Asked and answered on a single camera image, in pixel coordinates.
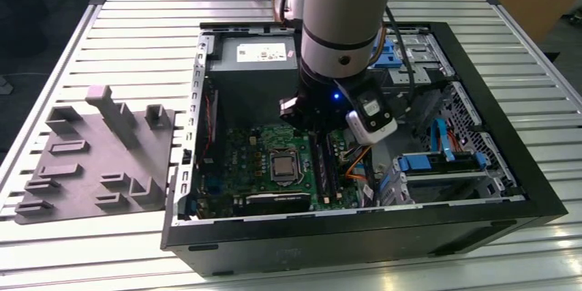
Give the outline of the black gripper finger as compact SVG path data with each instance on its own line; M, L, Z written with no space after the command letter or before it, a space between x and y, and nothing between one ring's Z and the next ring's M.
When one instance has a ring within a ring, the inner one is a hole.
M279 117L296 130L307 132L315 144L321 144L327 135L327 106L308 97L284 98L279 101Z

